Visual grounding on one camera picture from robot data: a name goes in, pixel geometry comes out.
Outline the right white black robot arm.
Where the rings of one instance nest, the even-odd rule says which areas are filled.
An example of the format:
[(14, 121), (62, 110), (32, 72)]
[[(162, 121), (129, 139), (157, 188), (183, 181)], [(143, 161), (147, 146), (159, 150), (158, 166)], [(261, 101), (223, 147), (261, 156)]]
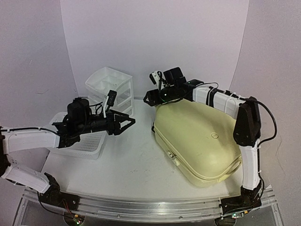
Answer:
[(213, 87), (211, 82), (197, 79), (187, 81), (179, 67), (149, 75), (156, 89), (150, 90), (144, 102), (150, 106), (176, 103), (181, 100), (202, 103), (220, 110), (235, 119), (233, 139), (242, 155), (243, 182), (240, 195), (223, 198), (220, 207), (223, 216), (236, 216), (261, 206), (265, 183), (260, 169), (261, 118), (254, 97), (241, 97), (229, 90)]

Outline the pale yellow hard suitcase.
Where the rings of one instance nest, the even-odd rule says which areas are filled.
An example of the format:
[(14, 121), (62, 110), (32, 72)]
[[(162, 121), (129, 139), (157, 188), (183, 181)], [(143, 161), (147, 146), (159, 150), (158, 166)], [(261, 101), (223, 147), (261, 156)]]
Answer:
[(234, 141), (236, 120), (205, 104), (182, 100), (156, 106), (156, 142), (190, 183), (209, 187), (242, 164)]

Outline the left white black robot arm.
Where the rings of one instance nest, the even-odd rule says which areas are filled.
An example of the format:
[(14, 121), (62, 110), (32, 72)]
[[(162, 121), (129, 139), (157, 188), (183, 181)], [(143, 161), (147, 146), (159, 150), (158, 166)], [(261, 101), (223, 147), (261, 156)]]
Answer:
[(17, 163), (10, 153), (35, 148), (67, 148), (80, 141), (80, 136), (105, 131), (120, 135), (135, 124), (128, 114), (110, 109), (114, 98), (108, 97), (108, 106), (102, 114), (93, 114), (89, 101), (75, 98), (67, 106), (67, 115), (61, 122), (54, 122), (56, 131), (43, 127), (7, 128), (0, 130), (0, 177), (26, 186), (38, 193), (41, 202), (53, 206), (66, 206), (78, 200), (77, 195), (64, 193), (56, 179)]

